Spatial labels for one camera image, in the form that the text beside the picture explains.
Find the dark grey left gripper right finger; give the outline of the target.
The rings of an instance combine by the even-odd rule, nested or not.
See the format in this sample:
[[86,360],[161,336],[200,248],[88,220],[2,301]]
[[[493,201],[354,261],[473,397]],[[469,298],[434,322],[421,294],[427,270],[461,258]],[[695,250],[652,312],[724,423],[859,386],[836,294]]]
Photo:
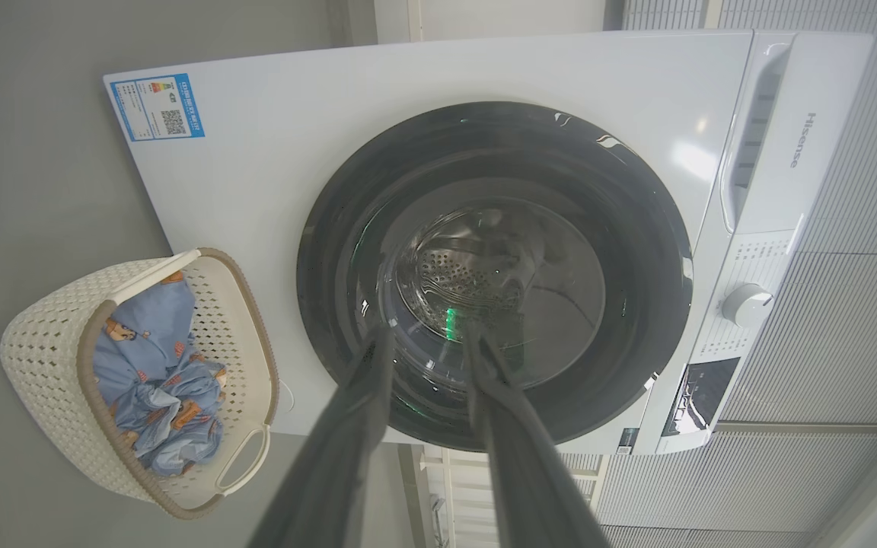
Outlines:
[[480,323],[460,332],[470,425],[490,461],[501,547],[608,547],[500,348]]

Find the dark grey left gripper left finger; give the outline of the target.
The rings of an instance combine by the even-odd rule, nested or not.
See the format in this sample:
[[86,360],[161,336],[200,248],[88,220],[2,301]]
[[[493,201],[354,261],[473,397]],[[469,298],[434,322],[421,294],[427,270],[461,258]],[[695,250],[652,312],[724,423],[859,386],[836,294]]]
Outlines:
[[369,330],[259,521],[250,547],[359,547],[370,457],[391,410],[394,337]]

